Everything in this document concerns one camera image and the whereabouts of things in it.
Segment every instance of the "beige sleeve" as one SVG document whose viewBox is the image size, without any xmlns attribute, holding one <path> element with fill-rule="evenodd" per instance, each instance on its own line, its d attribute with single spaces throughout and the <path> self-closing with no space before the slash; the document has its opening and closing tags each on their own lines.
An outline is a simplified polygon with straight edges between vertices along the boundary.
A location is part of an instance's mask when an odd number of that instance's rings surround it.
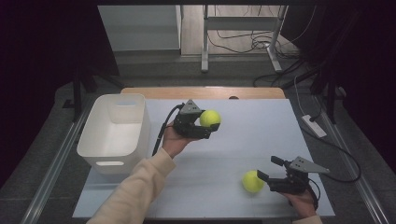
<svg viewBox="0 0 396 224">
<path fill-rule="evenodd" d="M 320 216 L 306 217 L 297 221 L 293 221 L 293 224 L 321 224 Z"/>
<path fill-rule="evenodd" d="M 88 223 L 142 223 L 149 205 L 160 194 L 165 178 L 175 167 L 163 148 L 153 157 L 143 159 Z"/>
</svg>

